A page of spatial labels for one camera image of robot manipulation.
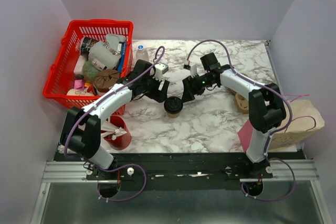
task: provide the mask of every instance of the clear plastic bottle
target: clear plastic bottle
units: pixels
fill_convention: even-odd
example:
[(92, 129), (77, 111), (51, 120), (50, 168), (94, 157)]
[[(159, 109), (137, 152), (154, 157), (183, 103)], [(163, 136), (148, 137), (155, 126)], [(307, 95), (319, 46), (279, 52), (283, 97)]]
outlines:
[(143, 45), (138, 46), (138, 50), (135, 53), (135, 61), (138, 61), (139, 59), (149, 62), (148, 52)]

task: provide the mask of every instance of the white marble countertop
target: white marble countertop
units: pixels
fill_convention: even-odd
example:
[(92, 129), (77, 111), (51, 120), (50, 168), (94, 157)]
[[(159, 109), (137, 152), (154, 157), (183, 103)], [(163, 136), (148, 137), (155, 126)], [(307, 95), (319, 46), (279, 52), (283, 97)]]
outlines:
[[(190, 75), (183, 62), (197, 40), (138, 40), (133, 42), (133, 56), (138, 45), (144, 45), (150, 60), (157, 48), (166, 49), (163, 63), (169, 65), (165, 77), (171, 83), (168, 97), (182, 98), (182, 80)], [(275, 77), (263, 41), (222, 41), (228, 48), (234, 67), (254, 80), (275, 82)], [(200, 57), (214, 52), (221, 65), (227, 64), (225, 51), (219, 44), (207, 42), (200, 45), (190, 57), (203, 74)], [(102, 146), (109, 152), (123, 153), (190, 153), (190, 152), (242, 152), (237, 133), (248, 120), (248, 114), (238, 112), (233, 95), (224, 88), (207, 91), (196, 100), (185, 103), (179, 117), (166, 115), (163, 103), (147, 97), (126, 105), (121, 116), (132, 135), (131, 144), (122, 151), (111, 149), (107, 142)]]

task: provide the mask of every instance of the red basket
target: red basket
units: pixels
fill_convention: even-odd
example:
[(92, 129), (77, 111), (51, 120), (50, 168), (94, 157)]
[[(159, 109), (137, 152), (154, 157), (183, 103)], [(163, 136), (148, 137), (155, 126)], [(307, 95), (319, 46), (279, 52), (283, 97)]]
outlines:
[[(121, 77), (131, 71), (133, 50), (132, 50), (133, 23), (130, 21), (115, 21), (110, 19), (73, 20), (61, 40), (61, 49), (55, 63), (50, 67), (50, 73), (43, 89), (46, 98), (54, 99), (63, 106), (83, 107), (97, 100), (96, 97), (80, 97), (77, 95), (66, 95), (74, 87), (76, 77), (74, 68), (77, 63), (79, 52), (76, 51), (76, 44), (83, 36), (105, 41), (106, 34), (125, 35), (127, 38), (127, 49)], [(123, 115), (125, 105), (117, 109), (114, 114)]]

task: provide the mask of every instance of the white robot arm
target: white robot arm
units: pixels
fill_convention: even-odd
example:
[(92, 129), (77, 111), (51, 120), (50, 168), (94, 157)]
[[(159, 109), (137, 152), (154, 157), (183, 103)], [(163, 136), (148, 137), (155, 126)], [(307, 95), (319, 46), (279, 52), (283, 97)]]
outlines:
[(185, 62), (184, 68), (190, 70), (191, 75), (183, 80), (182, 102), (194, 100), (194, 95), (203, 94), (205, 88), (215, 84), (218, 87), (228, 87), (242, 95), (249, 101), (249, 120), (254, 128), (246, 155), (252, 163), (263, 161), (269, 145), (267, 141), (270, 132), (286, 118), (286, 111), (279, 97), (256, 86), (256, 83), (280, 93), (278, 86), (274, 83), (265, 85), (248, 77), (246, 79), (250, 82), (242, 79), (237, 75), (237, 71), (236, 73), (232, 71), (229, 65), (221, 66), (214, 53), (201, 57), (201, 62), (207, 72), (202, 76), (197, 74), (195, 65), (189, 66), (189, 62)]
[[(163, 75), (168, 71), (168, 65), (158, 63), (153, 68), (153, 72), (148, 72), (135, 81), (151, 65), (147, 61), (138, 60), (133, 71), (126, 77), (119, 79), (113, 88), (98, 100), (81, 109), (77, 107), (71, 108), (64, 123), (60, 143), (65, 145), (72, 127), (81, 116), (90, 111), (80, 123), (80, 125), (85, 124), (85, 129), (81, 130), (79, 127), (75, 129), (69, 141), (69, 148), (99, 167), (108, 169), (113, 162), (113, 156), (100, 146), (101, 124), (118, 108), (140, 94), (144, 94), (157, 102), (164, 102), (167, 98), (169, 82), (165, 80), (162, 88), (159, 89), (159, 87), (163, 80)], [(129, 87), (124, 86), (132, 80), (134, 82)]]

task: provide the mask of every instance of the white wall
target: white wall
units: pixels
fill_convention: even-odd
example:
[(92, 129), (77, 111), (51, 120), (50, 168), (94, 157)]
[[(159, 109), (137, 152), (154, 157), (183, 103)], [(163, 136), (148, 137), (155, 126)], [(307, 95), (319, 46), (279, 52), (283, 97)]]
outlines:
[(310, 94), (325, 128), (306, 142), (336, 222), (336, 0), (295, 0), (270, 45), (285, 93)]
[(0, 223), (29, 223), (65, 117), (42, 89), (70, 16), (61, 0), (0, 6)]
[(270, 39), (293, 0), (62, 0), (73, 19), (126, 19), (137, 39)]

